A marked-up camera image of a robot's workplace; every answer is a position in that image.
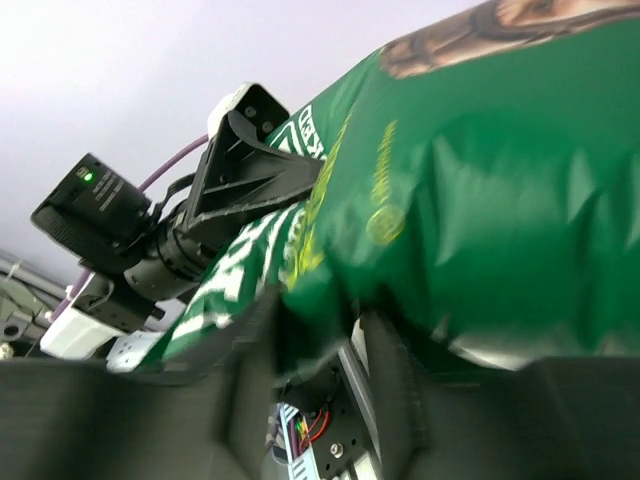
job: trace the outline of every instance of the green plastic packaging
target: green plastic packaging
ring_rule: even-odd
[[[374,52],[270,138],[326,158],[311,198],[245,227],[147,360],[265,282],[287,369],[374,308],[418,357],[639,352],[638,45],[640,0],[494,0]]]

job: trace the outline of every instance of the machine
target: machine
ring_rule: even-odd
[[[295,407],[283,412],[283,427],[305,420],[289,455],[295,480],[312,470],[327,480],[364,478],[363,459],[367,475],[385,480],[637,478],[634,359],[542,359],[506,372],[434,341],[429,360],[458,372],[435,376],[408,351],[394,318],[365,311],[366,360],[346,342],[313,378],[276,389],[286,307],[267,286],[226,328],[169,361],[105,369],[101,346],[161,317],[158,302],[188,302],[242,225],[313,188],[322,160],[263,143],[288,113],[262,87],[247,86],[227,110],[197,171],[159,204],[88,154],[33,213],[92,275],[43,337],[45,352],[67,360],[0,362],[6,478],[257,480],[274,401]],[[187,200],[164,212],[186,188]],[[315,468],[301,468],[310,458]]]

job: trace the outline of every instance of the screw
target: screw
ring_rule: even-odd
[[[334,443],[333,445],[331,445],[330,452],[331,455],[333,455],[335,458],[340,458],[344,453],[344,448],[342,447],[342,444]]]

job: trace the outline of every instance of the green bag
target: green bag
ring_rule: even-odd
[[[640,0],[493,0],[374,52],[270,138],[326,158],[309,201],[246,226],[147,361],[278,281],[289,370],[353,305],[418,356],[639,352],[639,44]]]

